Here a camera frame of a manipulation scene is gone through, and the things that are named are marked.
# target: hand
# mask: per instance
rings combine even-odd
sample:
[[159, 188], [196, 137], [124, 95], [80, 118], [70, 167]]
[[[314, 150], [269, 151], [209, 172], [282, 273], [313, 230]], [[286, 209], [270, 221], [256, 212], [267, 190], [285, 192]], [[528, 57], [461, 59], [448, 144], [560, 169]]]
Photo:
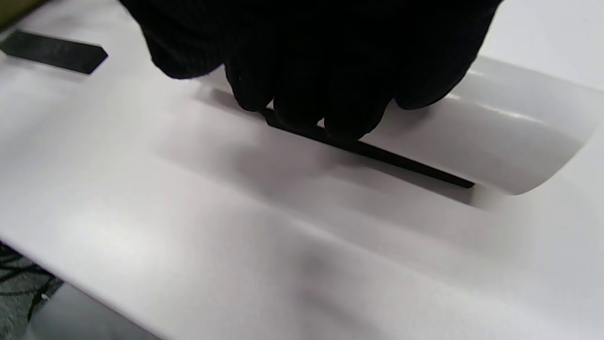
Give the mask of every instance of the hand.
[[274, 99], [286, 125], [325, 118], [328, 134], [349, 142], [373, 130], [393, 98], [413, 110], [447, 95], [502, 0], [120, 1], [169, 76], [224, 63], [242, 108]]

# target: finger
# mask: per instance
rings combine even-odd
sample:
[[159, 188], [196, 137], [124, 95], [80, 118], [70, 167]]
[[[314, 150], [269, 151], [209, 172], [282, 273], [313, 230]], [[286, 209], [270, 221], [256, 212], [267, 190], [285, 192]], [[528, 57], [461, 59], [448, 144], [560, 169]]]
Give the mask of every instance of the finger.
[[327, 9], [321, 1], [292, 6], [280, 39], [275, 112], [285, 125], [304, 129], [323, 118], [327, 101]]
[[339, 27], [325, 128], [352, 142], [373, 130], [393, 97], [394, 61], [390, 18], [352, 17]]
[[397, 104], [406, 110], [431, 105], [445, 97], [476, 59], [501, 0], [474, 0], [408, 10], [399, 30], [403, 68], [397, 76]]
[[239, 27], [207, 1], [120, 0], [141, 26], [153, 63], [172, 78], [207, 74], [234, 48]]
[[226, 78], [243, 109], [258, 111], [275, 91], [275, 34], [266, 27], [225, 62]]

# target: gloved hand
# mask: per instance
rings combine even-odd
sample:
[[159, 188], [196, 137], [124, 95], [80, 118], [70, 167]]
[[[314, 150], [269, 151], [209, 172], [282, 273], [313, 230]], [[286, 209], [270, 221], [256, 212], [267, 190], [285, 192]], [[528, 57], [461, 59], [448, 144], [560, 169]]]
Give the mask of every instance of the gloved hand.
[[447, 95], [476, 58], [502, 0], [120, 0], [154, 63], [175, 78], [224, 63], [240, 106], [330, 136], [373, 130]]

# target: black plastic tool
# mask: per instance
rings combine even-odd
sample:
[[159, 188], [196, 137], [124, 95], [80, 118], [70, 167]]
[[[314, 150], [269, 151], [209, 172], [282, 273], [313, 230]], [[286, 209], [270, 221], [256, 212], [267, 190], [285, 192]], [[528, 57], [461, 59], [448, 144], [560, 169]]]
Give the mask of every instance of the black plastic tool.
[[67, 70], [92, 74], [108, 57], [101, 46], [67, 41], [16, 30], [0, 42], [9, 56], [32, 60]]
[[336, 140], [331, 139], [325, 132], [325, 129], [319, 126], [314, 126], [312, 129], [304, 131], [290, 129], [279, 121], [275, 111], [273, 111], [272, 109], [265, 108], [260, 110], [259, 113], [264, 116], [264, 118], [266, 119], [266, 123], [269, 126], [272, 126], [273, 128], [277, 128], [283, 131], [297, 134], [299, 136], [310, 138], [312, 140], [316, 140], [317, 142], [328, 144], [357, 155], [361, 155], [380, 162], [384, 162], [386, 164], [396, 166], [398, 168], [406, 169], [409, 171], [416, 172], [418, 174], [436, 178], [437, 180], [445, 181], [447, 183], [460, 186], [462, 188], [469, 189], [474, 186], [474, 183], [472, 183], [471, 181], [465, 180], [455, 175], [448, 174], [447, 172], [438, 169], [431, 168], [427, 165], [399, 156], [390, 151], [377, 148], [373, 145], [369, 145], [363, 142], [340, 143]]

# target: patterned carpet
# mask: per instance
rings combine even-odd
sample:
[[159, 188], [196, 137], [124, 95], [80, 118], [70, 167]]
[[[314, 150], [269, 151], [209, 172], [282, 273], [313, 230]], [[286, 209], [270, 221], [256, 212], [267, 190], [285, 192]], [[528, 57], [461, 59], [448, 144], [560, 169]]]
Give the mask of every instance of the patterned carpet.
[[53, 276], [0, 243], [0, 340], [19, 339], [34, 298], [51, 296], [60, 285]]

